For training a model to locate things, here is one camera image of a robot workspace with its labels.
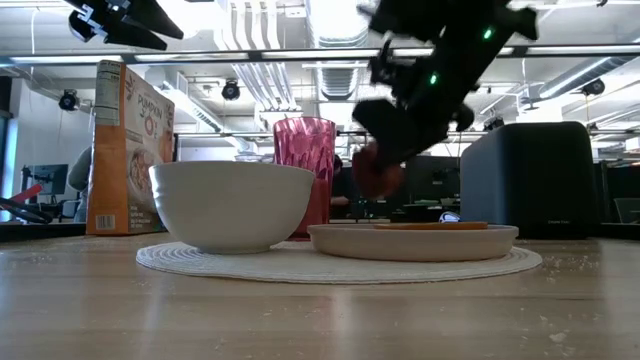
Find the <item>green light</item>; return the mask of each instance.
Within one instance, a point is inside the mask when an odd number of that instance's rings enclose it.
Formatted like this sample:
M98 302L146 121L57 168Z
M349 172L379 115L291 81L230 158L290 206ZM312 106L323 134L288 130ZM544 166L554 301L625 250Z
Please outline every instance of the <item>green light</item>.
M493 28L490 28L490 27L487 28L482 34L482 38L485 40L491 39L492 36L493 36Z

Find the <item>ceiling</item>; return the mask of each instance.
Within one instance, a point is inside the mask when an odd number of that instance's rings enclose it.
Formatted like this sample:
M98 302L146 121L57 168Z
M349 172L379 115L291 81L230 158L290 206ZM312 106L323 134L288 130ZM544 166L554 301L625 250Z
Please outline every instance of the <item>ceiling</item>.
M0 1L0 15L3 19L3 22L0 23L0 55L148 52L148 50L133 47L105 45L100 39L93 39L89 43L76 40L68 29L67 17L70 10L67 8L3 7L2 3L5 2L7 1ZM629 1L609 0L609 3L604 7L596 7L596 1L590 0L534 0L513 1L512 6L532 5L539 9L540 39L537 44L608 44L628 43L640 38L640 24L636 21L640 17L640 2L638 5L629 5L629 3ZM307 19L296 15L291 16L292 13L296 13L293 11L296 9L302 10L304 14L304 5L303 0L277 1L279 9L278 39L284 48L313 47L314 42L309 35ZM184 8L187 16L190 16L189 5L185 5ZM199 22L204 30L186 40L167 40L169 51L218 50L213 41L212 31L207 30L207 27L211 26L207 24L213 21L203 19L202 16L194 16L192 22ZM509 41L510 44L524 44L526 42L518 36L514 36ZM413 40L399 40L394 44L395 46L421 45ZM381 45L380 36L373 33L368 35L365 46L380 47ZM478 128L481 128L481 123L492 115L500 115L506 122L531 117L541 119L545 116L551 116L549 114L552 111L547 111L550 108L553 108L553 111L559 111L554 114L560 114L559 116L564 120L586 123L594 121L594 119L601 119L604 125L600 129L626 129L640 126L640 111L633 111L636 106L640 105L634 96L637 92L634 83L640 81L640 62L637 60L630 61L603 75L601 79L605 82L607 90L599 97L591 97L588 106L586 106L584 96L564 94L552 101L537 103L536 107L540 107L542 110L536 110L538 115L535 115L536 111L525 113L524 109L527 108L527 105L521 104L516 95L522 96L520 93L527 86L551 81L586 60L589 59L495 60L481 78L483 88L479 93L470 94L466 99L466 103L476 113ZM285 67L293 93L298 105L302 107L302 111L307 115L322 115L324 117L327 117L325 114L331 113L335 119L329 119L336 120L345 128L355 126L350 124L350 109L354 101L380 96L388 92L384 88L372 88L368 84L368 74L365 73L365 70L360 70L359 85L355 94L349 101L343 102L339 106L339 102L326 102L322 96L319 96L315 83L317 69L307 69L302 63L293 62L286 63ZM139 68L140 72L147 69L148 66ZM255 101L246 91L247 89L242 87L243 84L241 84L241 96L235 101L226 101L220 94L224 79L236 77L230 64L167 66L167 69L178 71L189 80L190 96L203 104L207 111L215 114L223 122L225 131L261 130L258 123L254 121ZM2 71L5 73L8 71L13 76L31 78L28 68L3 69ZM73 88L78 89L81 98L86 100L93 98L95 66L36 67L33 78L36 83L34 87L40 88L40 91L52 96L60 93L63 89ZM491 94L487 94L489 86L492 88ZM629 114L610 120L614 115L624 113L622 110L629 110L624 111ZM181 114L178 123L196 126L197 121L187 114ZM201 126L198 126L197 129L189 131L198 131L200 128ZM595 140L602 143L602 146L597 145L596 147L602 148L602 153L622 156L620 144L628 137L596 138ZM206 142L194 143L202 146ZM218 140L211 142L212 146L219 146L219 143Z

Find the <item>table surface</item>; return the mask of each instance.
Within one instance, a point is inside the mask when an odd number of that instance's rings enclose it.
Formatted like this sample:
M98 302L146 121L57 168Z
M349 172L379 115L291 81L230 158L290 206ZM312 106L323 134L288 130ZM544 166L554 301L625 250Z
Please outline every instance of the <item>table surface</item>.
M0 358L638 359L640 242L530 241L526 272L407 285L180 276L166 234L0 246Z

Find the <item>plate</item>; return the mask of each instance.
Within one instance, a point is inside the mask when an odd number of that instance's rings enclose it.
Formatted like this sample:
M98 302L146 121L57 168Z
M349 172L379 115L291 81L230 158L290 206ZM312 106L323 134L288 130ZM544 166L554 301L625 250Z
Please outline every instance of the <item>plate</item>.
M381 230L371 224L309 226L316 251L357 259L477 261L506 255L518 236L514 226L486 230Z

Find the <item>white woven placemat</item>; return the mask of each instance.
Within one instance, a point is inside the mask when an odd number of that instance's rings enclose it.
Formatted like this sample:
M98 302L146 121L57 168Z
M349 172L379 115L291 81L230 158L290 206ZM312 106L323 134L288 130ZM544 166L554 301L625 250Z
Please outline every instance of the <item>white woven placemat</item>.
M320 254L308 242L283 242L271 251L210 255L174 242L138 250L138 263L161 271L258 281L311 284L384 284L471 279L531 269L540 255L514 247L502 258L444 263L347 259Z

